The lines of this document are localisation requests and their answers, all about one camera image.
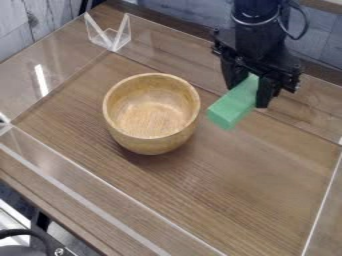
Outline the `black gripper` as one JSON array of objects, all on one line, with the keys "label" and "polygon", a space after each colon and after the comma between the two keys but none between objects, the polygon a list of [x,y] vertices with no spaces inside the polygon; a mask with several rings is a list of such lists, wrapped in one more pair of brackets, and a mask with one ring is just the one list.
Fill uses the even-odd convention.
[{"label": "black gripper", "polygon": [[246,16],[232,13],[234,27],[214,31],[212,52],[220,57],[220,68],[227,89],[254,74],[259,77],[256,108],[267,108],[281,90],[297,91],[302,64],[290,53],[285,41],[289,33],[289,13]]}]

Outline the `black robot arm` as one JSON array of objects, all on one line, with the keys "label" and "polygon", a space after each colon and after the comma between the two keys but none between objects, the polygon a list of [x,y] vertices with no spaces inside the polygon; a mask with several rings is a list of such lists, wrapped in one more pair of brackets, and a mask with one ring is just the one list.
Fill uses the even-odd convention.
[{"label": "black robot arm", "polygon": [[255,106],[267,108],[282,90],[298,89],[303,67],[286,39],[299,40],[310,20],[297,0],[232,0],[232,29],[212,31],[212,53],[220,58],[227,89],[250,74],[258,77]]}]

